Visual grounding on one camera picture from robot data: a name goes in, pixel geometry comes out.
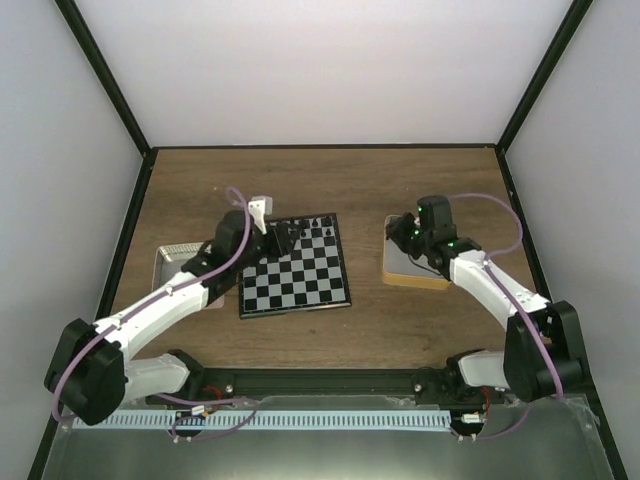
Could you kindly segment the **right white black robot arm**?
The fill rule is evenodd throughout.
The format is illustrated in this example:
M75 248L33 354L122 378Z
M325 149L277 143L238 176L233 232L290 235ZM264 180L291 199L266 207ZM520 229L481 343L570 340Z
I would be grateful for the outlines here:
M448 359L442 372L447 396L465 403L489 387L533 402L561 398L585 383L590 370L577 310L524 287L494 263L493 253L459 236L448 197L422 197L416 209L389 217L385 239L408 260L425 259L428 270L469 293L505 331L501 351Z

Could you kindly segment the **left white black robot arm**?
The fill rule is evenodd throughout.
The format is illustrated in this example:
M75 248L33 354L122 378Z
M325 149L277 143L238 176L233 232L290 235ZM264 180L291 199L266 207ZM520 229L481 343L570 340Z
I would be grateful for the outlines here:
M54 396L53 414L67 407L85 424L96 425L122 404L144 397L198 404L204 368L193 357L171 350L139 360L137 353L222 297L244 269L290 253L298 237L297 227L285 221L265 225L243 211L230 211L214 238L160 288L109 317L67 324L44 379Z

